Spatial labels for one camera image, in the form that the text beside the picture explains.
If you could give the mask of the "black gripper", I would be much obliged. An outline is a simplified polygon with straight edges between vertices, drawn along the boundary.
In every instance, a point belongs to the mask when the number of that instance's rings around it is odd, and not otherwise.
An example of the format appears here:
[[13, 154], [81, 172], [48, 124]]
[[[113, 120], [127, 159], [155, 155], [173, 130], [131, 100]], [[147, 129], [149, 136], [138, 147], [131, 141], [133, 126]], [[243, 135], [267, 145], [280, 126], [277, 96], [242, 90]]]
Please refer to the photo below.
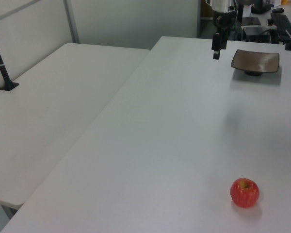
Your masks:
[[217, 28], [217, 33], [213, 35], [211, 49], [213, 50], [213, 59], [215, 60], [219, 60], [220, 50], [226, 49], [227, 32], [235, 24], [236, 15], [236, 11], [225, 13], [213, 11], [213, 24]]

